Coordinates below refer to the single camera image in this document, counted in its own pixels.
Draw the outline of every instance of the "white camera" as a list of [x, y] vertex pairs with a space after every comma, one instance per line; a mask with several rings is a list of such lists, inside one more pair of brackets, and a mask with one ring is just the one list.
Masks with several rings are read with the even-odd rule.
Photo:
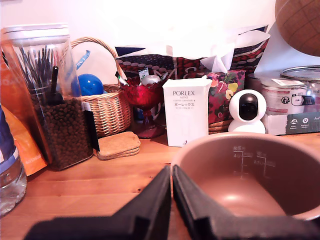
[[265, 134], [266, 129], [260, 121], [267, 110], [267, 103], [261, 93], [255, 90], [242, 90], [230, 101], [229, 111], [233, 117], [229, 132], [251, 132]]

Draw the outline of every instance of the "tissue box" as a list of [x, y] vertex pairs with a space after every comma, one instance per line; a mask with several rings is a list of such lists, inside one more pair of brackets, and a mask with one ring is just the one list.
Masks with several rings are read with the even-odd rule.
[[208, 96], [209, 124], [231, 118], [230, 99], [234, 94], [244, 89], [245, 73], [244, 70], [229, 70], [227, 73], [201, 72], [196, 74], [197, 78], [206, 75], [208, 79], [212, 80]]

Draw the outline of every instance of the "red glass goblet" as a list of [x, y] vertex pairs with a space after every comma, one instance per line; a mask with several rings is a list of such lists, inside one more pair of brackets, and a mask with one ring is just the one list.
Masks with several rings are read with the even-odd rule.
[[151, 109], [164, 100], [163, 84], [164, 80], [147, 85], [139, 85], [137, 79], [128, 80], [128, 85], [121, 84], [120, 88], [128, 102], [143, 110], [143, 123], [133, 131], [140, 139], [152, 139], [163, 135], [166, 130], [164, 127], [157, 125], [151, 114]]

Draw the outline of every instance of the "pet food kibble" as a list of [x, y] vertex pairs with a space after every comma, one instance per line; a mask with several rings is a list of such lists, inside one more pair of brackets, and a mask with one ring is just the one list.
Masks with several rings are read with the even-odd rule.
[[73, 98], [63, 104], [42, 105], [46, 101], [40, 97], [32, 95], [31, 99], [50, 148], [51, 166], [62, 170], [91, 157], [93, 149], [81, 102]]

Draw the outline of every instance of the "wooden table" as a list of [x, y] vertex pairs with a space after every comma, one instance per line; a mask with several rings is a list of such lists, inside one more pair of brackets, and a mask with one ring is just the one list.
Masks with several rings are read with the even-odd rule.
[[[320, 133], [285, 136], [320, 153]], [[2, 240], [21, 240], [33, 224], [57, 216], [109, 216], [134, 198], [178, 147], [167, 136], [141, 140], [138, 155], [100, 161], [96, 157], [63, 171], [48, 167], [28, 177], [22, 202], [0, 219]], [[169, 240], [190, 239], [173, 201]]]

